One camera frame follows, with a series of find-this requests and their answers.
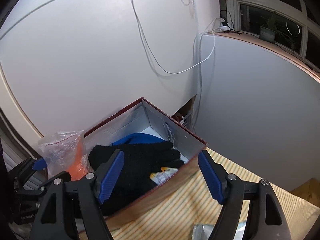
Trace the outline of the clear bag with orange content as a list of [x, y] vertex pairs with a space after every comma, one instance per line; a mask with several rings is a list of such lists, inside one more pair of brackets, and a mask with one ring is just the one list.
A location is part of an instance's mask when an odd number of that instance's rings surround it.
[[66, 171], [71, 175], [71, 180], [79, 180], [93, 171], [88, 161], [83, 130], [46, 135], [38, 141], [37, 148], [47, 164], [49, 178]]

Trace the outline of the black knitted glove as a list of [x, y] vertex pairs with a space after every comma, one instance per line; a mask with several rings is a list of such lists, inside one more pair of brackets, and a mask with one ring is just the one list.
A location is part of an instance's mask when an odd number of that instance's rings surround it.
[[128, 206], [154, 187], [150, 174], [161, 172], [162, 167], [179, 169], [184, 162], [181, 154], [168, 141], [149, 144], [120, 144], [114, 146], [95, 146], [88, 161], [97, 168], [109, 160], [115, 150], [124, 152], [124, 166], [110, 197], [103, 202], [103, 216], [111, 216]]

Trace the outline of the blue knitted cloth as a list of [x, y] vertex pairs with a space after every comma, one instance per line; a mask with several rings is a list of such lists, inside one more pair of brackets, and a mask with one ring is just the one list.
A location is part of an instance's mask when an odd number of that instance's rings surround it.
[[111, 146], [127, 145], [127, 144], [153, 144], [164, 142], [163, 139], [146, 133], [131, 133], [111, 144]]

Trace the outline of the small orange white sachet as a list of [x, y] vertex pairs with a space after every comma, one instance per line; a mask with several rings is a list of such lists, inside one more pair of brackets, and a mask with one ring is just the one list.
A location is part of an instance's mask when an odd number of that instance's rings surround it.
[[151, 173], [150, 179], [159, 186], [169, 180], [177, 171], [177, 168], [161, 167], [161, 172]]

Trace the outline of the dark red storage box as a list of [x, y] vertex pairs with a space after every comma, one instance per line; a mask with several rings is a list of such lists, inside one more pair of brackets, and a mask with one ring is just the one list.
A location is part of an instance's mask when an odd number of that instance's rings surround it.
[[114, 150], [124, 166], [102, 214], [113, 227], [130, 222], [165, 200], [197, 170], [206, 143], [144, 98], [87, 130], [88, 160], [96, 170]]

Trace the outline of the potted plant on sill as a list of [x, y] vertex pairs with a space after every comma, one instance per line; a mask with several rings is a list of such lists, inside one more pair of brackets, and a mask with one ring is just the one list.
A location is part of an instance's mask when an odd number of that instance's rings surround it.
[[264, 23], [260, 26], [261, 40], [271, 43], [275, 42], [277, 33], [276, 21], [276, 11], [272, 12], [268, 18], [264, 18]]

